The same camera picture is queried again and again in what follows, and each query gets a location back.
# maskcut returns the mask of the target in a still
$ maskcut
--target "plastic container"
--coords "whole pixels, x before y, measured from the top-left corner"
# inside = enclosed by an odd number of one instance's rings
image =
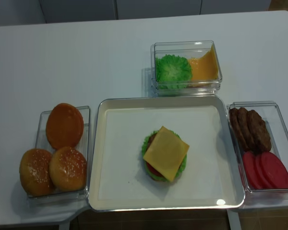
[[[60,190],[55,190],[50,195],[43,195],[37,197],[27,195],[28,203],[30,206],[62,203],[62,202],[64,203],[71,200],[82,200],[87,198],[88,196],[88,180],[89,180],[88,175],[90,175],[91,170],[91,168],[89,167],[89,160],[88,160],[91,110],[89,106],[77,107],[77,109],[80,111],[84,120],[84,131],[78,145],[75,148],[83,154],[83,156],[87,161],[86,186],[84,189],[71,192],[62,192]],[[53,154],[55,152],[55,149],[51,147],[46,137],[46,124],[50,113],[51,111],[45,111],[42,112],[40,115],[35,148],[45,149]]]
[[[272,149],[270,152],[275,154],[282,161],[288,171],[288,132],[278,105],[275,102],[235,102],[231,105],[228,105],[228,110],[232,108],[239,109],[240,107],[245,107],[248,111],[253,109],[263,118],[271,137]],[[258,200],[261,202],[268,198],[288,199],[288,189],[252,188],[247,180],[246,172],[242,163],[242,156],[244,151],[239,146],[232,129],[231,135],[237,153],[242,182],[246,191],[252,193],[253,197],[258,198]]]
[[[192,68],[192,79],[158,81],[156,58],[165,55],[185,57],[189,63],[197,62]],[[151,46],[151,65],[152,88],[158,96],[215,94],[220,89],[222,73],[213,41],[155,43]]]

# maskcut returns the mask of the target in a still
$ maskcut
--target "sesame seed bun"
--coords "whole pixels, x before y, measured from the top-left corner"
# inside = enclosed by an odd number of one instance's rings
[[[49,173],[54,185],[62,191],[82,189],[86,184],[86,159],[74,148],[63,147],[52,155]]]
[[[44,149],[31,149],[24,153],[19,167],[20,182],[33,196],[51,194],[55,187],[49,176],[51,153]]]
[[[46,124],[46,136],[50,145],[58,150],[75,147],[83,134],[84,122],[79,110],[66,103],[58,104],[51,111]]]

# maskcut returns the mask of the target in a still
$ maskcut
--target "food container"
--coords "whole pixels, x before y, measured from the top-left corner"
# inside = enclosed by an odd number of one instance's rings
[[[190,145],[172,183],[154,181],[141,153],[162,126]],[[226,109],[214,95],[108,99],[97,114],[88,204],[95,211],[237,208],[245,193]]]
[[[165,55],[186,58],[192,68],[192,78],[163,81],[158,77],[156,60]],[[213,41],[155,43],[151,46],[151,70],[152,89],[157,96],[214,94],[222,81]]]
[[[81,200],[85,199],[88,195],[88,176],[90,175],[90,167],[89,167],[89,135],[90,135],[90,107],[89,106],[82,106],[77,107],[80,111],[83,120],[84,120],[84,131],[83,135],[75,147],[79,152],[83,154],[85,159],[87,160],[87,169],[86,169],[86,186],[84,189],[71,191],[71,192],[62,192],[59,190],[55,190],[54,193],[50,195],[43,195],[43,196],[31,196],[27,195],[27,200],[30,206],[36,205],[43,205],[43,204],[54,204],[54,203],[64,203],[71,200]],[[40,120],[38,124],[38,131],[36,137],[35,148],[45,149],[52,154],[55,152],[55,149],[51,147],[49,144],[47,137],[46,137],[46,124],[48,117],[51,111],[42,112],[40,115]]]
[[[275,154],[284,164],[288,171],[288,132],[282,118],[278,105],[275,102],[240,102],[228,105],[228,110],[232,108],[245,107],[248,111],[255,110],[265,121],[267,130],[271,137],[271,153]],[[242,163],[243,149],[231,130],[233,142],[237,153],[241,178],[245,190],[255,199],[264,202],[267,199],[282,200],[288,199],[288,189],[254,189],[247,180],[244,165]]]

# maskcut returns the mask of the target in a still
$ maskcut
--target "yellow cheese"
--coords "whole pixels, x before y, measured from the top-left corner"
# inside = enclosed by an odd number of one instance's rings
[[[143,159],[172,182],[188,149],[188,144],[180,140],[172,131],[162,127]]]

